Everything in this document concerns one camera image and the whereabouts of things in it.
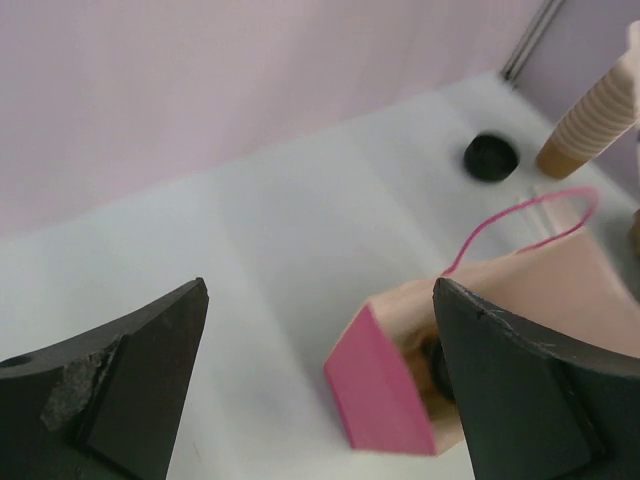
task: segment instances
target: black rubber cap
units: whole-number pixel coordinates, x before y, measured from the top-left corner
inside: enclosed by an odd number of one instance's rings
[[[429,374],[431,375],[431,380],[433,380],[433,384],[436,389],[451,403],[456,403],[440,339],[438,338],[435,341],[424,342],[421,348],[422,354],[426,357],[429,364]]]
[[[518,152],[506,140],[481,133],[464,152],[464,166],[483,182],[501,182],[518,167]]]

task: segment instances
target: light purple background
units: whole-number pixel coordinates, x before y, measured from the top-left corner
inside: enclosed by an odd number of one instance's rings
[[[3,1],[0,236],[498,69],[540,3]]]

